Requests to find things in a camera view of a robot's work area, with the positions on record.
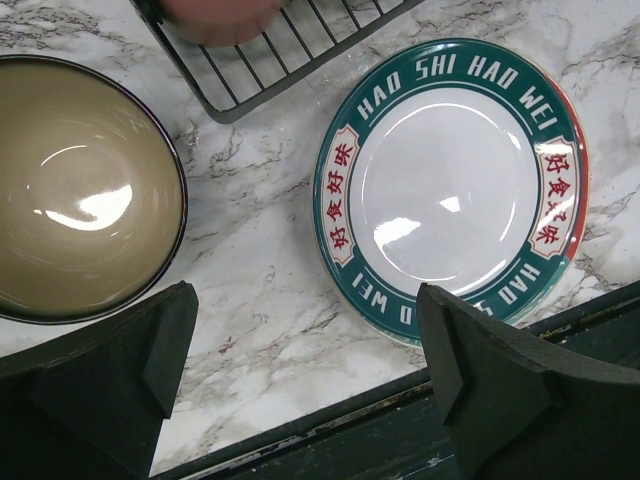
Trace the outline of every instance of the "black bowl rim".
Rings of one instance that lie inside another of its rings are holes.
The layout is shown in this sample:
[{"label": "black bowl rim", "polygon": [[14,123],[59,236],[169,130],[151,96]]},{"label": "black bowl rim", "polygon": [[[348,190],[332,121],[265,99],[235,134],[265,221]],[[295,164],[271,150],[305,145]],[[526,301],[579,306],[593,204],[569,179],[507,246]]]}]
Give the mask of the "black bowl rim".
[{"label": "black bowl rim", "polygon": [[173,263],[176,255],[178,254],[178,250],[182,244],[184,239],[185,231],[187,228],[187,216],[188,216],[188,191],[187,191],[187,180],[184,172],[184,168],[180,161],[180,157],[176,150],[176,147],[171,140],[171,136],[165,129],[165,127],[160,123],[160,120],[155,116],[155,114],[147,107],[142,100],[140,100],[136,95],[134,95],[130,90],[120,85],[115,80],[103,75],[102,73],[81,65],[76,62],[72,62],[70,60],[65,60],[58,57],[52,57],[48,55],[36,55],[36,54],[10,54],[10,55],[0,55],[0,68],[6,63],[9,62],[34,62],[34,63],[45,63],[45,64],[53,64],[66,68],[71,68],[76,71],[80,71],[84,74],[90,75],[93,78],[100,80],[105,83],[107,86],[115,89],[134,104],[136,104],[145,115],[153,122],[156,129],[162,135],[164,142],[171,153],[173,158],[173,163],[176,167],[178,178],[180,180],[180,187],[182,193],[182,219],[180,220],[180,227],[178,228],[178,232],[176,235],[176,239],[173,243],[173,246],[169,252],[169,255],[162,263],[162,266],[158,269],[158,271],[136,292],[132,293],[128,297],[124,298],[120,302],[111,305],[107,308],[97,310],[95,313],[89,313],[86,315],[29,315],[25,313],[12,312],[4,308],[0,308],[0,318],[6,320],[13,320],[21,323],[29,323],[34,325],[71,325],[76,323],[84,323],[90,322],[92,320],[99,320],[106,317],[109,317],[115,313],[121,312],[127,307],[130,307],[133,303],[140,300],[145,294],[147,294],[159,281],[160,279],[167,273],[167,270]]}]

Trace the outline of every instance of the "marble countertop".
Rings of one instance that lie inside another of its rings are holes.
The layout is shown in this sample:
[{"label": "marble countertop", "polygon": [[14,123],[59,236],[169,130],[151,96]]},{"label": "marble countertop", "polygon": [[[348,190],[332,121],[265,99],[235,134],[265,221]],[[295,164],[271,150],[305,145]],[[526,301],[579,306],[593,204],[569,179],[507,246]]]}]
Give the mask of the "marble countertop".
[{"label": "marble countertop", "polygon": [[[81,62],[124,84],[181,152],[183,247],[158,288],[194,284],[200,313],[153,471],[168,470],[424,365],[343,307],[312,236],[309,177],[332,115],[380,59],[467,36],[514,48],[566,89],[591,150],[576,261],[521,325],[640,278],[640,2],[432,0],[231,126],[214,123],[128,0],[5,0],[0,54]],[[77,327],[0,323],[0,355]]]}]

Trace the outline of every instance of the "white plate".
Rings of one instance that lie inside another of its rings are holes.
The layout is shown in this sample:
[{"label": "white plate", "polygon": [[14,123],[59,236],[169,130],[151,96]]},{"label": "white plate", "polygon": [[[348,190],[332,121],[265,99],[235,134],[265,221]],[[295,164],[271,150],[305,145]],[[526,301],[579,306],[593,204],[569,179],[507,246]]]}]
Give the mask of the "white plate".
[{"label": "white plate", "polygon": [[340,108],[314,178],[316,236],[343,297],[417,345],[423,282],[510,322],[548,293],[582,236],[587,184],[555,83],[496,45],[431,42],[379,65]]}]

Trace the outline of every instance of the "cooling rack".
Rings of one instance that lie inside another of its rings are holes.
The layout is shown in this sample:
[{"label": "cooling rack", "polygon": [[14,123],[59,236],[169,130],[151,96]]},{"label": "cooling rack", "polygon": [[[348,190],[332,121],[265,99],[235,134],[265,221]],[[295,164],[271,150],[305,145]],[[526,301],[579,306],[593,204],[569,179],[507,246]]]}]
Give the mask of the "cooling rack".
[{"label": "cooling rack", "polygon": [[206,48],[176,36],[157,0],[132,0],[192,91],[232,123],[424,0],[289,0],[260,37]]}]

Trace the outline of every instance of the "beige bowl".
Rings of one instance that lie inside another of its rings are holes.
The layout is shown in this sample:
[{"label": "beige bowl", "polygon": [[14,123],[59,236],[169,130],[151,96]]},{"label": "beige bowl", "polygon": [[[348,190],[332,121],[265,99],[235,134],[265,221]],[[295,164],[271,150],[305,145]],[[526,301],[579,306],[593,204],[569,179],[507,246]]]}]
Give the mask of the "beige bowl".
[{"label": "beige bowl", "polygon": [[133,302],[186,225],[170,138],[130,92],[49,57],[0,57],[0,315],[89,320]]}]

